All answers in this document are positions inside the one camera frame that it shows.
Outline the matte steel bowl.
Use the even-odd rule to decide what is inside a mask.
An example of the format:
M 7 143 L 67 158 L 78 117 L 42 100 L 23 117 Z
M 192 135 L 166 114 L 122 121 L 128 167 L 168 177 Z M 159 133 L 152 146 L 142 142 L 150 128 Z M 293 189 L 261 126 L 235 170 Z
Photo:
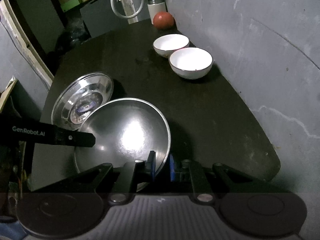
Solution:
M 171 133 L 165 116 L 142 99 L 109 101 L 93 111 L 79 131 L 95 136 L 92 148 L 75 148 L 74 164 L 79 173 L 102 163 L 122 167 L 129 161 L 146 161 L 154 151 L 155 173 L 159 174 L 170 152 Z

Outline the shiny steel plate with sticker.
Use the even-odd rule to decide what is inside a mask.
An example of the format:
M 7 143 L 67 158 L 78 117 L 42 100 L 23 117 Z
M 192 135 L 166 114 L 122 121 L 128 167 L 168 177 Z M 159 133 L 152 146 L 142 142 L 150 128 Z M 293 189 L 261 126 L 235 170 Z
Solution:
M 71 83 L 57 98 L 51 123 L 75 131 L 98 107 L 110 101 L 114 83 L 102 72 L 83 75 Z

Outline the white ceramic bowl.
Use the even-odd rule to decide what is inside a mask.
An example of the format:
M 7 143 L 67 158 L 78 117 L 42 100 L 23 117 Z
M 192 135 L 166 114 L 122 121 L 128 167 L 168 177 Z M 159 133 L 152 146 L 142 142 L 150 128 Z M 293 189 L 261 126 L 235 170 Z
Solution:
M 213 65 L 210 53 L 201 48 L 182 48 L 169 57 L 172 70 L 180 77 L 196 80 L 209 73 Z
M 157 38 L 153 48 L 159 56 L 168 58 L 176 50 L 189 47 L 189 44 L 189 38 L 184 35 L 168 34 Z

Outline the green box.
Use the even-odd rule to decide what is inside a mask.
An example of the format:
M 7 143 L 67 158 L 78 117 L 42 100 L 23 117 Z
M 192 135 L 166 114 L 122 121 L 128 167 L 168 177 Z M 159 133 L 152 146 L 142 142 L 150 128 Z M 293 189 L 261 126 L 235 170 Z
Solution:
M 81 3 L 81 0 L 68 0 L 67 2 L 64 2 L 61 4 L 61 9 L 63 10 L 63 12 L 66 12 L 66 11 L 76 7 L 80 3 Z

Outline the dark grey cabinet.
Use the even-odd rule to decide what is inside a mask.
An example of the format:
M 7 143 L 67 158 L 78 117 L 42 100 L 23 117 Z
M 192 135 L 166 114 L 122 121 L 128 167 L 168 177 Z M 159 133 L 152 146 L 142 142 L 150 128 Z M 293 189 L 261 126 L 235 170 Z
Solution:
M 127 20 L 114 14 L 111 0 L 91 1 L 80 9 L 80 13 L 91 38 L 129 25 Z

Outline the red ball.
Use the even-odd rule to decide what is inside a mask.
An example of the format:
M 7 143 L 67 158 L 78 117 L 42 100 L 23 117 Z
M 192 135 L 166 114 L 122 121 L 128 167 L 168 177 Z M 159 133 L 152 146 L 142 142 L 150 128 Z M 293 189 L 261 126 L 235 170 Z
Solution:
M 173 27 L 175 20 L 169 12 L 158 12 L 153 18 L 153 25 L 160 30 Z

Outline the white cylindrical bottle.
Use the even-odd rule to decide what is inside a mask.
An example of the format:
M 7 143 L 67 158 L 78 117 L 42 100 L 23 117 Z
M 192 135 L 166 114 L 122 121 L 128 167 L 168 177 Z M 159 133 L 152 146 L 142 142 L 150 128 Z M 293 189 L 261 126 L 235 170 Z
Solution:
M 153 24 L 153 19 L 157 13 L 167 12 L 165 0 L 148 0 L 148 11 L 151 23 Z

